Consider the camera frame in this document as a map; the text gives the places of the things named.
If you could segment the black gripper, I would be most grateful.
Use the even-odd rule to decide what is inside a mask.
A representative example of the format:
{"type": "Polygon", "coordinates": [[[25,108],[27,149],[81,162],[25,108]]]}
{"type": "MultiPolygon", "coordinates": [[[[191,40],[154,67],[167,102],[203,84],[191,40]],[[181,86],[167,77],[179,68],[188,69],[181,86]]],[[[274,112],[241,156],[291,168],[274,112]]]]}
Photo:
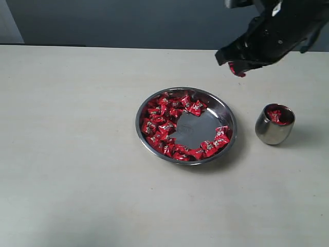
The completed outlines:
{"type": "Polygon", "coordinates": [[[215,58],[220,66],[232,62],[247,73],[279,61],[304,40],[300,53],[307,52],[327,22],[328,1],[275,1],[250,22],[244,38],[219,49],[215,58]]]}

